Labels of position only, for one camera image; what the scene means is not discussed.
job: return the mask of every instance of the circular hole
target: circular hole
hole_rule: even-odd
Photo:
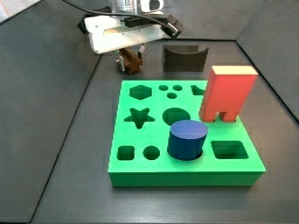
[[[174,99],[174,98],[177,97],[177,95],[173,94],[173,93],[169,93],[169,94],[166,95],[166,97],[168,97],[169,99]]]
[[[161,85],[161,86],[158,87],[158,89],[160,89],[161,91],[165,91],[165,90],[168,89],[168,87],[166,87],[165,85]]]
[[[144,157],[148,160],[156,160],[160,157],[160,151],[156,147],[148,146],[144,148]]]
[[[162,121],[170,126],[180,120],[190,120],[189,113],[181,108],[168,108],[162,112]]]
[[[181,91],[181,90],[182,90],[182,87],[178,86],[178,85],[176,85],[176,86],[172,87],[172,89],[173,89],[174,91]]]

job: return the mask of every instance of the white wall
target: white wall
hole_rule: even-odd
[[[0,0],[0,22],[41,0]]]

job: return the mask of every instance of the star-shaped hole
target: star-shaped hole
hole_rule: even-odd
[[[125,118],[126,123],[134,123],[136,128],[140,130],[144,127],[144,123],[153,122],[154,119],[148,115],[149,108],[144,108],[142,110],[137,110],[134,108],[129,109],[130,116]]]

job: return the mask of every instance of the brown object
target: brown object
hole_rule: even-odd
[[[123,58],[125,71],[129,74],[138,73],[142,61],[137,58],[134,52],[129,48],[122,48],[118,50],[118,55]]]

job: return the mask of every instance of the small circular hole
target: small circular hole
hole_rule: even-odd
[[[144,157],[148,160],[156,160],[160,157],[160,151],[156,147],[148,146],[144,148]]]
[[[161,91],[165,91],[165,90],[168,89],[168,87],[166,87],[165,85],[161,85],[161,86],[158,87],[158,89],[160,89]]]
[[[178,86],[178,85],[176,85],[176,86],[172,87],[172,89],[173,89],[174,91],[181,91],[181,90],[182,90],[182,87]]]
[[[168,97],[169,99],[174,99],[174,98],[177,97],[177,95],[173,94],[173,93],[169,93],[169,94],[166,95],[166,97]]]

